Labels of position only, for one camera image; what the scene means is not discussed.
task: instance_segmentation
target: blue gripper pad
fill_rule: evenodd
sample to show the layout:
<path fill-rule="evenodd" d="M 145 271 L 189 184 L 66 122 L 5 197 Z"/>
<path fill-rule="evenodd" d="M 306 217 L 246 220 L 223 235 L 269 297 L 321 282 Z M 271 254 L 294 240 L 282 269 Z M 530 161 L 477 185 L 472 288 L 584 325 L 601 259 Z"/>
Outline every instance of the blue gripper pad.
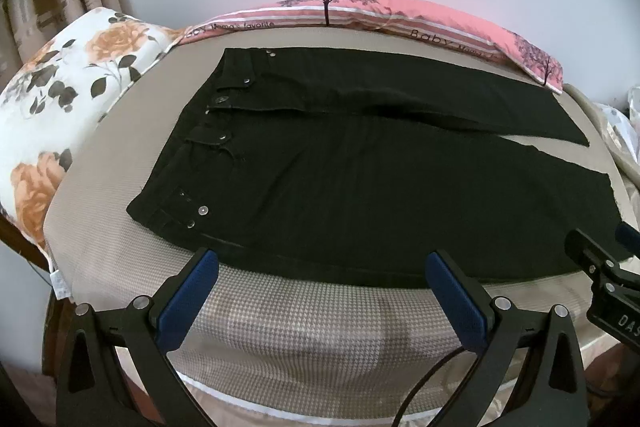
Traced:
<path fill-rule="evenodd" d="M 156 345 L 162 353 L 178 349 L 218 280 L 218 256 L 207 251 L 158 316 Z"/>
<path fill-rule="evenodd" d="M 625 221 L 621 221 L 616 227 L 616 241 L 630 253 L 640 257 L 640 232 Z"/>
<path fill-rule="evenodd" d="M 482 353 L 487 346 L 488 333 L 484 315 L 436 252 L 428 254 L 425 272 L 427 282 L 462 347 L 473 353 Z"/>

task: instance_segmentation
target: white fabric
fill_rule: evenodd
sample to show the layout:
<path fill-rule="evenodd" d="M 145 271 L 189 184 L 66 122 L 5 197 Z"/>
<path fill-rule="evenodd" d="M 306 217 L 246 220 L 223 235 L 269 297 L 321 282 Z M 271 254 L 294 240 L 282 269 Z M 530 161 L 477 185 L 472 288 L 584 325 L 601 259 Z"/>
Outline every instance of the white fabric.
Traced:
<path fill-rule="evenodd" d="M 613 135 L 612 137 L 621 139 L 625 143 L 626 150 L 631 155 L 631 158 L 638 163 L 638 133 L 636 133 L 629 119 L 615 107 L 604 105 L 603 103 L 596 103 L 595 105 L 607 117 L 609 126 L 612 128 L 609 133 Z"/>
<path fill-rule="evenodd" d="M 60 270 L 51 272 L 49 278 L 51 279 L 51 287 L 53 288 L 53 293 L 56 295 L 56 299 L 60 300 L 71 297 L 71 288 L 69 288 Z"/>
<path fill-rule="evenodd" d="M 44 248 L 50 200 L 97 123 L 181 35 L 95 8 L 9 81 L 0 94 L 0 212 L 30 241 Z"/>

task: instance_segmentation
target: pink striped pillowcase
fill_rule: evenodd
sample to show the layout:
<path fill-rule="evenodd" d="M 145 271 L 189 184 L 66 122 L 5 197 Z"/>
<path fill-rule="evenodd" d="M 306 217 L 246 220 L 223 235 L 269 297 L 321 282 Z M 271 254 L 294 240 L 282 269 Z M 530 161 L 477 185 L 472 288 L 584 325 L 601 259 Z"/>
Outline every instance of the pink striped pillowcase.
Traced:
<path fill-rule="evenodd" d="M 421 0 L 286 0 L 190 26 L 180 44 L 235 31 L 335 26 L 383 32 L 445 46 L 492 62 L 513 62 L 531 78 L 562 92 L 562 66 L 520 35 L 479 17 Z"/>

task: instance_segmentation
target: bed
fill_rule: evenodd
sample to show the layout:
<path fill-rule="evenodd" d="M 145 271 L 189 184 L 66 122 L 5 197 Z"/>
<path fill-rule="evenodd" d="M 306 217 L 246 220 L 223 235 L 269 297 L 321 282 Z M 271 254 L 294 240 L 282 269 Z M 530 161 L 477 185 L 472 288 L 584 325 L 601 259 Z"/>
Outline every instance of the bed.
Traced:
<path fill-rule="evenodd" d="M 44 222 L 47 251 L 76 302 L 89 302 L 97 310 L 122 307 L 137 295 L 152 295 L 186 263 L 190 252 L 133 222 L 126 206 L 145 184 L 181 109 L 224 49 L 287 46 L 417 55 L 533 82 L 510 66 L 406 38 L 341 28 L 260 29 L 181 45 L 109 111 L 53 197 Z M 558 102 L 589 139 L 588 148 L 537 137 L 507 138 L 607 173 L 622 218 L 636 227 L 612 155 L 578 104 L 587 107 L 589 102 L 571 91 L 573 96 L 558 94 Z M 639 264 L 634 258 L 623 266 L 638 271 Z M 586 319 L 590 280 L 582 273 L 486 288 L 526 309 L 567 306 L 585 365 L 615 343 Z M 428 290 L 287 280 L 221 266 L 214 291 L 170 360 L 219 425 L 384 425 L 412 385 L 457 344 Z M 126 350 L 119 355 L 136 380 Z M 522 356 L 513 360 L 487 419 L 499 414 Z M 418 393 L 405 423 L 428 423 L 471 362 L 471 355 L 463 355 L 439 372 Z"/>

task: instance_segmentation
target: metal rivet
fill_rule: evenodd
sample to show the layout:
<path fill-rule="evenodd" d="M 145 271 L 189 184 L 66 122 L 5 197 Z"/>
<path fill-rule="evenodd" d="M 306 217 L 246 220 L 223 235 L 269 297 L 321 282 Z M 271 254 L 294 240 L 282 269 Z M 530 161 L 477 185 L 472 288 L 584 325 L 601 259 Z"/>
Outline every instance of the metal rivet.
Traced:
<path fill-rule="evenodd" d="M 511 308 L 511 301 L 507 297 L 498 297 L 494 302 L 496 307 L 501 310 L 508 310 Z"/>
<path fill-rule="evenodd" d="M 149 306 L 149 302 L 151 302 L 149 300 L 149 297 L 147 297 L 146 295 L 141 295 L 140 297 L 136 297 L 135 299 L 133 299 L 133 307 L 137 310 L 143 310 L 147 306 Z"/>
<path fill-rule="evenodd" d="M 566 317 L 569 314 L 569 310 L 562 306 L 562 304 L 557 304 L 556 306 L 554 306 L 554 311 L 559 317 Z"/>
<path fill-rule="evenodd" d="M 76 306 L 76 315 L 78 315 L 79 317 L 82 317 L 82 315 L 84 315 L 88 311 L 89 304 L 87 304 L 86 302 L 83 302 L 82 304 L 78 304 L 78 306 Z"/>

